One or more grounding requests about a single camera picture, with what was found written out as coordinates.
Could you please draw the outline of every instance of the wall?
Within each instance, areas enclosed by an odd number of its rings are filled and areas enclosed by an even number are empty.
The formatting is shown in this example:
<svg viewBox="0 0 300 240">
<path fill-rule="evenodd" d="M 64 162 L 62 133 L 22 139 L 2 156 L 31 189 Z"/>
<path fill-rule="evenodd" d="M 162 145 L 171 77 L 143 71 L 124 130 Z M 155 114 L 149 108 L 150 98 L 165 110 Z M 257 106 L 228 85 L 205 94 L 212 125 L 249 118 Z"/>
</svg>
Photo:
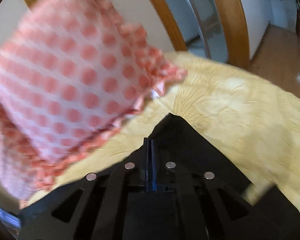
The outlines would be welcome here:
<svg viewBox="0 0 300 240">
<path fill-rule="evenodd" d="M 0 45 L 18 26 L 18 21 L 28 9 L 24 0 L 3 0 L 0 3 Z"/>
<path fill-rule="evenodd" d="M 198 35 L 196 19 L 186 0 L 165 0 L 187 42 Z"/>
<path fill-rule="evenodd" d="M 247 21 L 250 59 L 254 56 L 272 18 L 270 0 L 241 0 Z"/>
<path fill-rule="evenodd" d="M 295 0 L 270 0 L 274 19 L 271 24 L 296 31 L 297 7 Z"/>
<path fill-rule="evenodd" d="M 114 7 L 129 22 L 141 22 L 148 42 L 165 52 L 174 51 L 170 38 L 150 0 L 112 0 Z"/>
</svg>

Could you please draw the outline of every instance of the quilted bedspread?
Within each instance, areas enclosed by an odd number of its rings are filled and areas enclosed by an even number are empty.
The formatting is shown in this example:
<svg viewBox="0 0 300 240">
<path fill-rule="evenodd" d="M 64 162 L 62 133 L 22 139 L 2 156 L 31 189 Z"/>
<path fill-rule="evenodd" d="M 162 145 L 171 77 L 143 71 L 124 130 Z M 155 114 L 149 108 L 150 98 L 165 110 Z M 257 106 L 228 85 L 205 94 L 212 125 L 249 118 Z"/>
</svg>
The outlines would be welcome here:
<svg viewBox="0 0 300 240">
<path fill-rule="evenodd" d="M 255 203 L 272 184 L 300 211 L 300 99 L 237 67 L 180 52 L 167 59 L 188 70 L 183 83 L 146 103 L 120 133 L 57 177 L 54 188 L 98 172 L 143 144 L 168 113 L 180 115 L 253 183 L 244 197 Z M 49 192 L 39 191 L 34 203 Z"/>
</svg>

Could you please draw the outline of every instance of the round metal rivet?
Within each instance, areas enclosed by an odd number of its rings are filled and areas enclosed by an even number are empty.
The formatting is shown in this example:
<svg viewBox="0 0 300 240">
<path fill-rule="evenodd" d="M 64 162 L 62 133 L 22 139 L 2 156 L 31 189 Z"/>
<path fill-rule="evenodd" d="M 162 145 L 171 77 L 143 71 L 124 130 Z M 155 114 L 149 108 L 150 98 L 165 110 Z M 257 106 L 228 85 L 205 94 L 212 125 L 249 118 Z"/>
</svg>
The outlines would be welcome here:
<svg viewBox="0 0 300 240">
<path fill-rule="evenodd" d="M 175 164 L 174 162 L 167 162 L 167 163 L 166 163 L 166 167 L 167 167 L 168 169 L 173 169 L 173 168 L 176 167 L 176 164 Z"/>
<path fill-rule="evenodd" d="M 206 179 L 214 179 L 214 174 L 211 172 L 211 171 L 207 171 L 205 174 L 204 174 L 204 177 Z"/>
<path fill-rule="evenodd" d="M 134 163 L 126 163 L 126 164 L 124 165 L 124 167 L 125 167 L 127 170 L 132 170 L 132 169 L 135 167 L 135 165 L 134 165 Z"/>
<path fill-rule="evenodd" d="M 87 176 L 86 176 L 86 179 L 87 180 L 95 180 L 97 178 L 97 175 L 95 173 L 89 173 Z"/>
</svg>

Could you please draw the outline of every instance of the wooden trim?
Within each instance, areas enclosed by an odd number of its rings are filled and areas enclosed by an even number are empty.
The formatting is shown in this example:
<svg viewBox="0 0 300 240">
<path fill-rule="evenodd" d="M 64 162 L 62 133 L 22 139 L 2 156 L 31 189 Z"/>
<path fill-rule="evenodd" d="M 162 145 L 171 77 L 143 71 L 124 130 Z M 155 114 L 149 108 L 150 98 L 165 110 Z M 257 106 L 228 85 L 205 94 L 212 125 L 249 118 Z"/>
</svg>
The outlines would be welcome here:
<svg viewBox="0 0 300 240">
<path fill-rule="evenodd" d="M 165 0 L 150 0 L 157 11 L 176 51 L 187 51 L 186 43 L 181 31 Z"/>
<path fill-rule="evenodd" d="M 215 3 L 226 37 L 229 64 L 247 69 L 249 37 L 241 0 L 215 0 Z"/>
</svg>

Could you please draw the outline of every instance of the hallway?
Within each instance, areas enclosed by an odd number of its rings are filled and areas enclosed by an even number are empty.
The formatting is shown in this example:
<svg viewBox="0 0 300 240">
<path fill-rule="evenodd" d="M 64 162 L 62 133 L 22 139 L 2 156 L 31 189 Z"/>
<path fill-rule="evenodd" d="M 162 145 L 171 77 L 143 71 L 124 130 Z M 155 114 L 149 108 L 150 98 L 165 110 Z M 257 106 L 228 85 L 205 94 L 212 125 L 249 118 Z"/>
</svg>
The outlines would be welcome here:
<svg viewBox="0 0 300 240">
<path fill-rule="evenodd" d="M 270 25 L 247 70 L 300 98 L 300 39 Z"/>
</svg>

